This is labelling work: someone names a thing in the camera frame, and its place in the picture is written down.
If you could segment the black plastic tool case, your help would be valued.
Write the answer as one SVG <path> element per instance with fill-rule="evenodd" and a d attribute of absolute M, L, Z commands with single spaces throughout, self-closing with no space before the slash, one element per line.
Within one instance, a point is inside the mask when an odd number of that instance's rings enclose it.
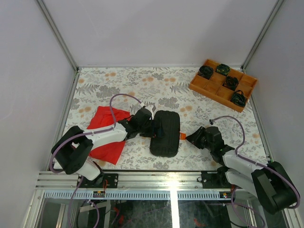
<path fill-rule="evenodd" d="M 163 137 L 151 138 L 150 152 L 153 156 L 171 158 L 177 155 L 180 142 L 180 116 L 173 111 L 157 111 L 155 118 L 162 119 Z"/>

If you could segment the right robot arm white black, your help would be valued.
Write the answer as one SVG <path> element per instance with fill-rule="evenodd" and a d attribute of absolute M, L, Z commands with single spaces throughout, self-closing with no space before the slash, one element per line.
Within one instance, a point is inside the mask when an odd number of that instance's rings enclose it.
<path fill-rule="evenodd" d="M 219 186 L 232 184 L 245 189 L 270 214 L 298 202 L 298 191 L 280 163 L 250 162 L 224 143 L 217 127 L 200 127 L 185 139 L 199 149 L 209 150 L 213 160 L 221 165 L 218 169 L 221 173 L 216 176 Z"/>

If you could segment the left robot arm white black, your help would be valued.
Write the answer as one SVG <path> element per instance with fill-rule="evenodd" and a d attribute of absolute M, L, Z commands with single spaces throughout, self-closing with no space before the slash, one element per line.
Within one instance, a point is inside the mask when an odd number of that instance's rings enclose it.
<path fill-rule="evenodd" d="M 104 172 L 96 162 L 89 160 L 89 153 L 100 146 L 127 141 L 138 134 L 154 137 L 154 110 L 152 105 L 143 106 L 130 119 L 120 120 L 112 126 L 86 131 L 78 126 L 71 127 L 51 150 L 51 159 L 55 159 L 61 169 L 55 170 L 52 161 L 50 169 L 67 175 L 76 173 L 93 187 L 100 187 L 104 182 Z"/>

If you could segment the red cloth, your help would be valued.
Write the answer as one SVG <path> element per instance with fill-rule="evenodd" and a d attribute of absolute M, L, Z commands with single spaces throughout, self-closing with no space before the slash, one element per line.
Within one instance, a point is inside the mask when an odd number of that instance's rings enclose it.
<path fill-rule="evenodd" d="M 87 129 L 94 132 L 99 128 L 108 129 L 114 124 L 113 117 L 120 121 L 130 116 L 128 111 L 115 108 L 110 111 L 108 106 L 99 106 Z M 91 135 L 91 139 L 93 147 L 89 156 L 116 165 L 125 145 L 124 134 L 119 130 L 111 130 Z"/>

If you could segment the orange wooden divided tray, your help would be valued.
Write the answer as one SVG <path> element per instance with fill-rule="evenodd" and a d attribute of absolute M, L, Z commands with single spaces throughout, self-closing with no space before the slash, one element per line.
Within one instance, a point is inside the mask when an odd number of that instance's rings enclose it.
<path fill-rule="evenodd" d="M 240 113 L 257 82 L 252 76 L 206 59 L 190 82 L 189 89 Z"/>

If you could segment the aluminium frame rail front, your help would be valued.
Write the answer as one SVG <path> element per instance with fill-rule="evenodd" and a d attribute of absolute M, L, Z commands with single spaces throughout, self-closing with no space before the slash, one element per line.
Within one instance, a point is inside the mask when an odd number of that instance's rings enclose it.
<path fill-rule="evenodd" d="M 221 187 L 212 178 L 214 171 L 153 172 L 107 171 L 106 181 L 92 187 L 80 182 L 76 174 L 54 174 L 42 171 L 38 175 L 33 199 L 75 200 L 168 200 L 174 193 L 182 200 L 228 200 L 232 186 Z"/>

